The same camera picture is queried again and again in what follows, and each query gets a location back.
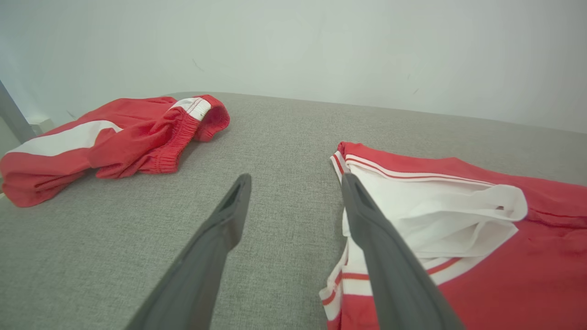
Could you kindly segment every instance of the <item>gray fabric surface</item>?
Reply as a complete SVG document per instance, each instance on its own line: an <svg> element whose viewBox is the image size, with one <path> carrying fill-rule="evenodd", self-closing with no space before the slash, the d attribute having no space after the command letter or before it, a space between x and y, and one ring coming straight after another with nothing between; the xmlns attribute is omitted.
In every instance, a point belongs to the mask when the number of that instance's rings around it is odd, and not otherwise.
<svg viewBox="0 0 587 330"><path fill-rule="evenodd" d="M199 93L179 93L177 99ZM241 173L244 235L215 329L316 329L318 291L343 248L328 157L340 141L587 185L587 134L466 117L213 93L230 127L191 143L175 174L88 175L31 208L0 200L0 328L120 329Z"/></svg>

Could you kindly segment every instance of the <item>red and white jacket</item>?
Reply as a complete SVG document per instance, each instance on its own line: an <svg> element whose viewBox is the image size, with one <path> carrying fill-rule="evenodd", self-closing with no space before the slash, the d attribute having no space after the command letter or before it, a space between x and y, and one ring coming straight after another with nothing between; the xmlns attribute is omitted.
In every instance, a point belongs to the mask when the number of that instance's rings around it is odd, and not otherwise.
<svg viewBox="0 0 587 330"><path fill-rule="evenodd" d="M348 142L331 161L358 176L467 329L586 329L587 187ZM343 235L319 293L328 328L379 329L346 213Z"/></svg>
<svg viewBox="0 0 587 330"><path fill-rule="evenodd" d="M99 168L96 176L107 179L173 173L192 139L209 141L229 122L210 95L118 99L7 152L0 160L2 191L16 206L29 207L87 169Z"/></svg>

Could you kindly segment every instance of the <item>red garment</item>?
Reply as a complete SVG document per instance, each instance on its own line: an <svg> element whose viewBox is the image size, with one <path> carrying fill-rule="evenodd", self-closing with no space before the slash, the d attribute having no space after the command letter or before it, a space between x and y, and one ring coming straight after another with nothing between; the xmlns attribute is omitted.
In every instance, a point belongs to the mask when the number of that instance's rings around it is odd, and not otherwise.
<svg viewBox="0 0 587 330"><path fill-rule="evenodd" d="M118 99L27 141L0 160L2 190L19 207L46 201L87 169L118 179L177 171L192 139L209 141L230 117L210 95Z"/></svg>
<svg viewBox="0 0 587 330"><path fill-rule="evenodd" d="M470 267L467 258L451 258L424 268L467 329L587 328L587 187L496 173L457 158L419 159L348 142L341 142L332 162L339 175L359 166L402 182L476 181L520 188L528 214L514 222L518 232L509 240ZM320 292L328 328L378 329L369 275L345 270L348 261L347 246Z"/></svg>

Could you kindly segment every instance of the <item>elastic cuff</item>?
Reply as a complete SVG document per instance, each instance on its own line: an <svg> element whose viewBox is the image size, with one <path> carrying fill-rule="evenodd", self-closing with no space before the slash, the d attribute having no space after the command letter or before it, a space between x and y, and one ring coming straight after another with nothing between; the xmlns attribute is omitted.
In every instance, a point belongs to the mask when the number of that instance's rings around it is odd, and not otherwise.
<svg viewBox="0 0 587 330"><path fill-rule="evenodd" d="M195 132L194 139L198 141L208 142L212 137L228 127L230 124L230 116L224 107L224 104L210 95L196 96L201 97L210 103L210 110L206 113L202 122Z"/></svg>
<svg viewBox="0 0 587 330"><path fill-rule="evenodd" d="M198 121L182 111L181 119L178 121L173 130L173 135L169 142L163 147L155 160L155 168L148 173L175 173L179 164L181 153L187 144L194 137L198 128Z"/></svg>

